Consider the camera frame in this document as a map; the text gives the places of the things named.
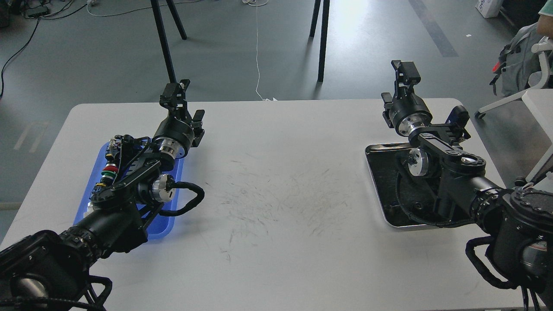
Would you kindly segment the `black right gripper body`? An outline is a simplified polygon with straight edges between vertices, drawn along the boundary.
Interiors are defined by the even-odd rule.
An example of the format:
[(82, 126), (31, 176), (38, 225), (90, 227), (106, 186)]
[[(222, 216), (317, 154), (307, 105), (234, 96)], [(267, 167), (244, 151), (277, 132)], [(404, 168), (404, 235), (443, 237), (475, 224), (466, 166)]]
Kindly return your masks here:
[(432, 120), (432, 114), (423, 99), (395, 100), (390, 113), (383, 112), (382, 115), (387, 126), (395, 129), (400, 136), (409, 136), (414, 130), (429, 126)]

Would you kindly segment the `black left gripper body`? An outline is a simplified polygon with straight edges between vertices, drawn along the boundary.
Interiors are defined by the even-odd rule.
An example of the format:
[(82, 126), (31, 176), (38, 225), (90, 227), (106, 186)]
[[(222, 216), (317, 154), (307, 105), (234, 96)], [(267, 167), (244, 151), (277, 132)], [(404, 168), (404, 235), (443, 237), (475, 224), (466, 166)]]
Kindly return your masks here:
[(184, 158), (191, 147), (198, 147), (204, 134), (203, 128), (191, 127), (192, 117), (188, 111), (184, 113), (170, 114), (164, 119), (153, 138), (160, 146), (161, 152), (170, 154), (173, 158)]

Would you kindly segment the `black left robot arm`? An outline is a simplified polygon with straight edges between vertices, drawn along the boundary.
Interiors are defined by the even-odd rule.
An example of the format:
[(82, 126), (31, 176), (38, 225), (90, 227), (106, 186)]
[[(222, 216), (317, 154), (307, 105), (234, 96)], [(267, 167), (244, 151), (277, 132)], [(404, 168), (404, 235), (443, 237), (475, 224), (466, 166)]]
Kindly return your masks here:
[(203, 201), (200, 186), (170, 175), (205, 133), (204, 110), (192, 116), (187, 109), (189, 84), (182, 79), (166, 85), (159, 102), (168, 116), (154, 137), (116, 135), (109, 141), (107, 163), (81, 221), (61, 234), (42, 230), (2, 250), (3, 311), (104, 311), (112, 281), (91, 275), (91, 266), (147, 242), (156, 217), (183, 215)]

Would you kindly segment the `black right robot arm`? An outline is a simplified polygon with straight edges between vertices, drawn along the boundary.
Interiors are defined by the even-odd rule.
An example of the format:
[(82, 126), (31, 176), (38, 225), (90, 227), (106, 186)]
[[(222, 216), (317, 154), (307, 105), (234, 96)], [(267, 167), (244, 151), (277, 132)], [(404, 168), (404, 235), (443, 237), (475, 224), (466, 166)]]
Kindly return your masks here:
[[(446, 121), (433, 124), (425, 101), (414, 86), (421, 76), (412, 61), (393, 60), (394, 93), (384, 92), (383, 118), (389, 128), (405, 136), (409, 150), (395, 158), (398, 169), (395, 196), (411, 220), (438, 228), (476, 224), (486, 233), (466, 243), (465, 254), (490, 285), (520, 288), (524, 310), (531, 301), (552, 309), (552, 193), (533, 185), (502, 188), (486, 178), (486, 161), (463, 150), (470, 119), (462, 105)], [(422, 186), (433, 200), (431, 215), (418, 217), (400, 199), (401, 182)]]

